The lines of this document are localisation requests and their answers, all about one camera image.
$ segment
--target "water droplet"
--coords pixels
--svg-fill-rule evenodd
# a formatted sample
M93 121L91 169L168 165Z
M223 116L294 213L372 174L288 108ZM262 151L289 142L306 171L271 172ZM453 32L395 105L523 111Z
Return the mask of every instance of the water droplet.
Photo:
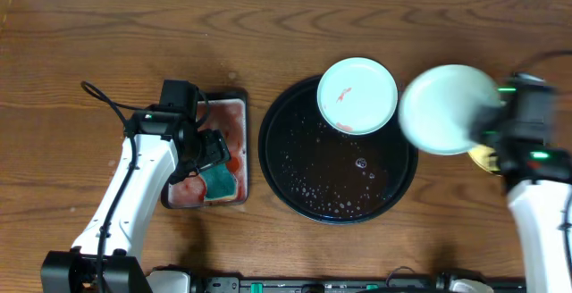
M361 169L366 168L366 167L367 167L367 161L366 161L366 159L364 159L364 158L358 158L358 159L356 160L356 166L357 166L358 168L361 168Z

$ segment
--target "sponge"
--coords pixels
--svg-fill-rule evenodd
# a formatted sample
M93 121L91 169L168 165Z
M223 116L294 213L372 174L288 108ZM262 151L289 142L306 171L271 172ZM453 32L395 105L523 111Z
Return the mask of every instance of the sponge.
M233 200L238 195L236 180L226 168L226 164L217 164L215 167L200 173L205 181L205 202L215 200Z

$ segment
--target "yellow object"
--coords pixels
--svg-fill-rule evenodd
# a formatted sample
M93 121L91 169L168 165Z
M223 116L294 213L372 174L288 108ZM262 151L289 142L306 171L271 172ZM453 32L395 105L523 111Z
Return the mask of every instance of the yellow object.
M496 157L493 154L494 149L483 145L475 146L468 152L468 155L479 167L487 172L497 174L499 167L497 167Z

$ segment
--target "white plate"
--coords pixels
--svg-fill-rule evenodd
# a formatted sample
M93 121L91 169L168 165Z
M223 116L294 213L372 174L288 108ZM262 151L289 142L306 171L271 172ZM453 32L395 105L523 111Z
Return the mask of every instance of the white plate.
M393 116L397 87L381 64L353 57L337 62L323 75L317 102L335 129L364 135L380 129Z
M469 131L482 106L501 106L491 77L466 65L439 66L406 88L399 109L401 129L430 154L462 154L476 146Z

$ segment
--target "green clip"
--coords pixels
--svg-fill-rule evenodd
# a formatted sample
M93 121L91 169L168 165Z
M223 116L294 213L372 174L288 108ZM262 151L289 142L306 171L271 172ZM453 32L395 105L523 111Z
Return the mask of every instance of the green clip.
M250 293L262 293L262 283L250 284Z

